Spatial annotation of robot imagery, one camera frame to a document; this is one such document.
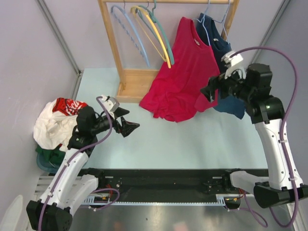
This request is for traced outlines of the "pink t shirt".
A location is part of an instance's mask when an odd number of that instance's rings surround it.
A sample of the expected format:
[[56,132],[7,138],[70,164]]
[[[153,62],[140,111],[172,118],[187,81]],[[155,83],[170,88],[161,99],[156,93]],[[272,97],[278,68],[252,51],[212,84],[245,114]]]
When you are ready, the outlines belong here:
[[212,48],[200,39],[192,19],[181,18],[172,52],[175,63],[171,68],[162,64],[139,105],[154,118],[182,122],[218,104],[210,103],[200,90],[219,74],[219,68]]

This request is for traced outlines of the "thin blue hanger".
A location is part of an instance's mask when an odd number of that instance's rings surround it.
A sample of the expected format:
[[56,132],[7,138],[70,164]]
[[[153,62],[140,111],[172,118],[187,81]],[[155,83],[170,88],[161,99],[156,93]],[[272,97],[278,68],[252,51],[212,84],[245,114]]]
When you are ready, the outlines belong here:
[[210,5],[210,0],[207,3],[207,7],[206,7],[205,11],[203,13],[200,13],[198,18],[195,18],[195,20],[197,21],[196,31],[198,33],[198,36],[199,36],[200,40],[202,42],[204,42],[204,44],[206,44],[207,46],[211,46],[209,32],[208,32],[208,29],[206,28],[206,25],[205,25],[205,23],[206,23],[206,13],[209,9],[209,5]]

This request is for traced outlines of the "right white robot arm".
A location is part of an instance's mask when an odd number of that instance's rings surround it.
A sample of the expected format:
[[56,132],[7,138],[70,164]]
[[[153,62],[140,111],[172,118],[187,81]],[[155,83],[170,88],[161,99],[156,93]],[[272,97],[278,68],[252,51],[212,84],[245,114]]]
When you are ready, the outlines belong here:
[[270,94],[272,72],[265,64],[251,64],[245,72],[237,69],[229,77],[221,74],[209,79],[208,85],[200,90],[208,101],[215,99],[215,91],[222,96],[234,96],[245,104],[261,139],[264,149],[268,177],[258,177],[244,170],[235,170],[223,179],[222,188],[233,193],[241,188],[253,194],[261,208],[293,203],[295,197],[306,199],[308,187],[296,170],[292,156],[288,168],[284,151],[291,153],[287,143],[285,115],[282,101]]

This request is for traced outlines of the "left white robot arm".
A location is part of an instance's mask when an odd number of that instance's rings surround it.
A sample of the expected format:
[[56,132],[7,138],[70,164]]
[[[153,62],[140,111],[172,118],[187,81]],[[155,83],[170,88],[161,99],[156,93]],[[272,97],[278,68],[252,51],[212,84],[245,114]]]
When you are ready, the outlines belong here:
[[115,131],[126,137],[140,125],[125,120],[124,116],[129,114],[127,109],[117,106],[115,111],[104,110],[104,113],[98,115],[90,106],[79,111],[77,125],[56,175],[42,196],[37,201],[29,201],[26,207],[33,230],[69,230],[74,214],[88,195],[107,189],[104,172],[94,168],[87,169],[80,182],[75,182],[94,147],[100,143],[97,134]]

